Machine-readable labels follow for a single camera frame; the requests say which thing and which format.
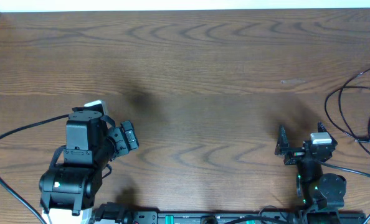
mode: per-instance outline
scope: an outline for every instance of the white wall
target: white wall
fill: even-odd
[[[370,7],[370,0],[0,0],[0,12]]]

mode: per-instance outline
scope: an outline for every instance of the white plastic part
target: white plastic part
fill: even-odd
[[[329,133],[311,133],[312,144],[330,144],[332,138]]]
[[[109,115],[108,107],[107,107],[106,103],[103,100],[95,100],[93,102],[85,103],[84,107],[95,106],[95,105],[98,105],[98,104],[102,105],[103,114]]]
[[[41,216],[48,224],[88,224],[92,216],[92,208],[81,210],[79,216],[73,216],[69,209],[51,208],[49,214],[42,211]]]

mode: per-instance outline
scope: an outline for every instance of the wooden tabletop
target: wooden tabletop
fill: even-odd
[[[325,96],[370,66],[370,9],[2,14],[0,134],[101,99],[140,148],[111,163],[96,206],[160,210],[293,208],[296,167],[274,155],[279,124],[301,146],[325,123],[328,162],[370,173],[370,157],[329,124]],[[370,74],[359,84],[370,86]],[[370,93],[344,94],[365,133]],[[341,122],[335,99],[329,111]],[[33,206],[65,121],[0,142],[0,175]],[[347,179],[344,210],[370,212],[370,179]],[[0,186],[0,223],[37,223]]]

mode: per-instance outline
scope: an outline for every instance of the wood grain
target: wood grain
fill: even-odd
[[[3,14],[0,134],[103,99],[116,121],[132,120],[141,147],[112,162],[97,205],[292,208],[302,201],[295,167],[273,155],[279,124],[301,144],[322,120],[339,141],[330,162],[370,173],[370,157],[323,111],[368,66],[370,9]],[[370,93],[349,91],[343,106],[363,133]],[[329,111],[340,122],[334,100]],[[39,178],[64,143],[65,121],[10,136],[0,175],[38,206]],[[325,172],[347,178],[345,210],[370,212],[369,179]],[[0,223],[37,220],[0,188]]]

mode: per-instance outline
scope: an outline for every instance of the black wire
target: black wire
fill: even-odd
[[[111,171],[113,170],[113,168],[111,168],[111,165],[109,164],[106,164],[106,167],[109,169],[109,172],[107,172],[107,174],[105,174],[102,178],[109,176],[111,174]]]
[[[370,174],[367,174],[365,172],[361,172],[361,171],[358,171],[358,170],[352,170],[352,169],[348,169],[348,168],[344,168],[344,167],[340,167],[340,166],[335,166],[335,165],[327,164],[327,163],[324,163],[324,162],[321,162],[321,161],[318,161],[318,160],[315,160],[315,162],[317,162],[317,163],[319,163],[319,164],[321,164],[323,166],[326,166],[326,167],[330,167],[330,168],[333,168],[333,169],[338,169],[338,170],[341,170],[341,171],[351,172],[351,173],[354,173],[354,174],[359,174],[359,175],[363,175],[365,177],[369,177],[370,178]],[[366,219],[363,222],[363,224],[367,224],[369,220],[370,220],[370,214],[368,215],[368,217],[366,217]]]
[[[343,114],[343,110],[341,109],[341,95],[343,93],[343,90],[344,89],[347,89],[347,88],[359,88],[359,89],[365,89],[365,90],[370,90],[370,87],[366,87],[366,86],[348,86],[348,83],[353,81],[355,78],[358,78],[362,75],[364,75],[366,72],[370,71],[370,68],[351,77],[349,80],[346,81],[346,83],[338,88],[337,90],[335,91],[332,91],[325,99],[325,113],[329,119],[329,121],[336,127],[338,128],[340,131],[342,131],[343,133],[345,133],[346,135],[352,137],[355,139],[355,141],[358,142],[358,144],[366,151],[366,153],[368,153],[370,155],[370,151],[362,144],[363,142],[370,142],[370,117],[368,119],[368,134],[366,136],[357,136],[354,134],[353,130],[351,129],[351,127],[349,126],[348,122],[346,121],[346,118],[344,117],[344,114]],[[327,103],[328,103],[328,100],[329,98],[335,94],[336,92],[339,92],[339,95],[338,95],[338,107],[339,107],[339,113],[341,115],[341,118],[343,119],[343,122],[345,123],[345,125],[347,126],[348,130],[349,131],[346,131],[344,130],[343,128],[339,127],[330,117],[329,113],[328,113],[328,110],[327,110]]]
[[[278,210],[280,216],[284,219],[284,220],[287,220],[287,218],[282,214],[282,212],[280,212],[279,208],[273,206],[273,205],[267,205],[267,206],[264,206],[260,212],[259,212],[259,216],[262,215],[262,212],[266,209],[266,208],[275,208],[276,210]]]
[[[8,135],[11,135],[11,134],[14,134],[14,133],[18,132],[18,131],[22,131],[22,130],[25,130],[27,128],[33,128],[33,127],[36,127],[38,125],[42,125],[42,124],[46,124],[46,123],[49,123],[49,122],[52,122],[52,121],[56,121],[58,119],[67,118],[68,116],[69,115],[66,114],[66,115],[55,117],[55,118],[47,119],[45,121],[40,121],[38,123],[29,124],[29,125],[23,126],[21,128],[17,128],[17,129],[12,130],[12,131],[8,131],[7,133],[0,135],[0,140],[2,138],[5,138]],[[16,193],[7,183],[5,183],[5,181],[3,181],[3,179],[1,177],[0,177],[0,184],[11,195],[13,195],[13,197],[15,197],[16,199],[18,199],[18,201],[20,201],[24,206],[26,206],[26,208],[28,208],[30,210],[30,212],[32,212],[40,220],[41,223],[47,224],[47,222],[41,217],[40,213],[33,206],[31,206],[29,204],[29,202],[27,202],[26,200],[24,200],[24,198],[22,198],[18,193]]]
[[[230,222],[227,222],[225,224],[236,224],[236,223],[241,223],[241,222],[246,222],[246,221],[267,221],[267,222],[279,223],[279,224],[289,224],[288,222],[280,221],[280,220],[277,220],[276,218],[268,218],[268,217],[253,216],[253,215],[248,215],[244,218],[238,218]]]

